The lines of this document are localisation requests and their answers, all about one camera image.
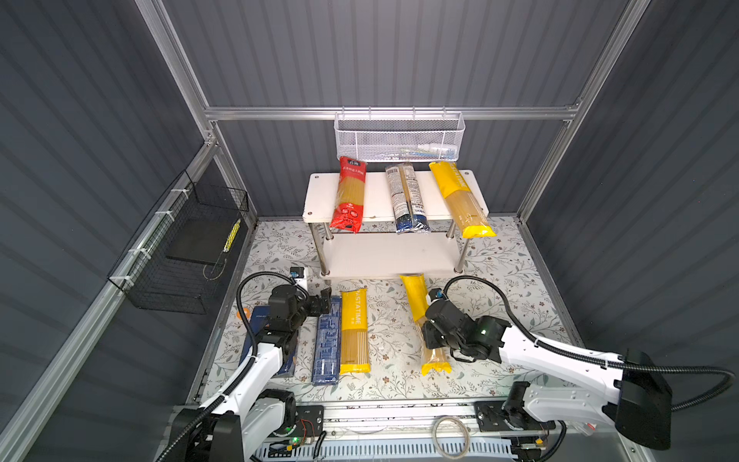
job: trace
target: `blue spaghetti package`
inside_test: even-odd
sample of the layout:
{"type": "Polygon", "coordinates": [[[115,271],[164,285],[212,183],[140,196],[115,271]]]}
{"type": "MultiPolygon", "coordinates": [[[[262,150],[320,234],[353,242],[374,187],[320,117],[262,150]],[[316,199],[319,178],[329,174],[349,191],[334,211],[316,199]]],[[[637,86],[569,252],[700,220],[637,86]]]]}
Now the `blue spaghetti package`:
{"type": "Polygon", "coordinates": [[[341,366],[341,297],[331,297],[331,311],[319,317],[316,352],[313,355],[314,385],[338,383],[341,366]]]}
{"type": "Polygon", "coordinates": [[[390,189],[390,201],[392,213],[395,215],[395,232],[407,233],[413,231],[413,218],[411,217],[410,205],[406,199],[403,187],[403,173],[400,166],[387,166],[385,168],[387,185],[390,189]]]}
{"type": "Polygon", "coordinates": [[[423,210],[423,201],[420,198],[420,188],[418,180],[413,170],[413,164],[404,163],[401,165],[401,179],[403,181],[403,192],[406,196],[406,202],[410,207],[412,230],[415,233],[430,233],[431,227],[426,219],[426,212],[423,210]]]}
{"type": "MultiPolygon", "coordinates": [[[[259,332],[262,330],[262,328],[267,324],[267,320],[269,319],[270,315],[270,307],[268,306],[256,306],[254,307],[254,310],[251,312],[251,317],[249,318],[249,323],[251,324],[251,328],[254,330],[254,333],[259,332]]],[[[244,359],[246,359],[246,355],[251,348],[251,339],[249,339],[249,336],[246,336],[246,339],[244,339],[244,347],[241,349],[241,359],[239,360],[239,364],[244,362],[244,359]]],[[[284,378],[284,377],[293,377],[295,376],[295,356],[298,352],[298,349],[296,348],[295,351],[293,351],[293,354],[290,355],[289,358],[287,358],[287,361],[280,367],[280,369],[277,371],[277,373],[272,376],[273,378],[284,378]]]]}

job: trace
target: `blue book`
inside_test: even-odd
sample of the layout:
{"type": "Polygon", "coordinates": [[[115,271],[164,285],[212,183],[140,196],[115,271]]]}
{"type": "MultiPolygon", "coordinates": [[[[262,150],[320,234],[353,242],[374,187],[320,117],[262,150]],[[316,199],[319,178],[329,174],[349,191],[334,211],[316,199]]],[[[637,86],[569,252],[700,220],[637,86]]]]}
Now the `blue book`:
{"type": "MultiPolygon", "coordinates": [[[[249,323],[251,324],[251,329],[255,334],[258,333],[265,324],[267,324],[269,313],[270,307],[268,306],[254,307],[254,311],[251,312],[249,323]]],[[[241,350],[241,360],[239,361],[239,364],[241,364],[244,361],[244,358],[246,358],[249,348],[251,348],[251,339],[249,339],[249,335],[247,335],[246,339],[244,339],[244,347],[241,350]]],[[[285,364],[283,364],[280,370],[277,371],[277,374],[273,376],[274,378],[292,377],[295,375],[295,354],[297,352],[298,349],[296,348],[295,351],[293,351],[293,354],[290,355],[290,358],[287,358],[285,364]]]]}
{"type": "Polygon", "coordinates": [[[331,312],[319,317],[316,352],[313,356],[313,384],[338,383],[341,366],[341,297],[331,297],[331,312]]]}

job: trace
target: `black wire basket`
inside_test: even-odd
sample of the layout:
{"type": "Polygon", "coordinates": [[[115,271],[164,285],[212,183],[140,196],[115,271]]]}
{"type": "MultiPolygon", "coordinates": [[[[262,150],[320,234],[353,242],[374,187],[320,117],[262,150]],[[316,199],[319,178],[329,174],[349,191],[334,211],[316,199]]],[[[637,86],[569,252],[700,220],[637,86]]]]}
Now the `black wire basket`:
{"type": "Polygon", "coordinates": [[[241,189],[190,183],[160,215],[151,236],[110,282],[144,310],[206,314],[221,307],[248,234],[248,196],[241,189]]]}

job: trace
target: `metal shelf leg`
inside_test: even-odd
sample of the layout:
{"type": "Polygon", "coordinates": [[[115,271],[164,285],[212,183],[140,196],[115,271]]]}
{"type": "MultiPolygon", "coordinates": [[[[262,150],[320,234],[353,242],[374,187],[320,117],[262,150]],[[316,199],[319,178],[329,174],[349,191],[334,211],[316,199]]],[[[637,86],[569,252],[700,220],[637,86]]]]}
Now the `metal shelf leg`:
{"type": "Polygon", "coordinates": [[[460,261],[457,263],[457,266],[454,267],[454,272],[457,274],[462,274],[464,272],[464,259],[467,256],[467,248],[469,247],[469,241],[470,239],[465,239],[464,241],[464,248],[462,249],[462,253],[460,254],[460,261]]]}
{"type": "Polygon", "coordinates": [[[317,223],[308,223],[310,233],[313,235],[313,242],[316,244],[316,251],[319,253],[319,262],[321,263],[321,276],[328,276],[329,271],[326,268],[326,254],[323,252],[323,241],[319,234],[319,228],[317,223]]]}
{"type": "Polygon", "coordinates": [[[446,232],[446,238],[447,239],[454,239],[454,230],[457,227],[457,223],[452,220],[452,225],[449,226],[449,231],[446,232]]]}
{"type": "Polygon", "coordinates": [[[324,223],[324,231],[326,231],[326,240],[330,241],[333,239],[333,233],[331,232],[331,228],[329,228],[328,223],[324,223]]]}

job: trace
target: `floral tablecloth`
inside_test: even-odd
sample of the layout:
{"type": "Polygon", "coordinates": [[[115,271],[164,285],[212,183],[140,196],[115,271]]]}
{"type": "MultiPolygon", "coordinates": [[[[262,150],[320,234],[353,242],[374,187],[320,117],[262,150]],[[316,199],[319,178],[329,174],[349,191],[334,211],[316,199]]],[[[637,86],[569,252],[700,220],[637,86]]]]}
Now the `floral tablecloth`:
{"type": "MultiPolygon", "coordinates": [[[[471,242],[466,258],[466,274],[480,276],[501,287],[513,311],[532,332],[569,343],[514,219],[496,217],[491,218],[490,222],[497,236],[471,242]]],[[[449,224],[449,221],[432,222],[432,228],[445,231],[449,224]]],[[[372,223],[364,225],[362,231],[394,231],[394,226],[392,222],[372,223]]],[[[463,243],[459,236],[457,243],[461,249],[463,243]]],[[[287,274],[290,266],[297,265],[313,268],[315,275],[319,273],[318,255],[307,224],[299,221],[260,222],[244,275],[255,271],[287,274]]],[[[446,281],[426,278],[426,285],[429,289],[443,287],[446,281]]],[[[243,291],[244,306],[251,309],[266,305],[275,284],[277,282],[269,278],[255,279],[243,291]]],[[[335,295],[341,291],[367,287],[372,371],[341,376],[338,385],[314,387],[310,383],[310,375],[316,320],[308,319],[300,332],[295,376],[273,379],[270,383],[273,388],[293,391],[298,401],[501,396],[508,394],[511,383],[516,380],[538,384],[550,382],[546,374],[510,364],[495,364],[492,361],[465,364],[451,358],[451,374],[432,371],[424,377],[420,374],[421,339],[413,325],[406,291],[400,279],[328,282],[315,276],[310,281],[309,289],[311,293],[318,293],[326,285],[332,286],[335,295]]],[[[461,281],[449,292],[449,298],[473,318],[482,315],[507,318],[500,297],[485,285],[461,281]]],[[[236,317],[234,305],[208,374],[202,400],[213,395],[237,368],[245,335],[245,328],[236,317]]]]}

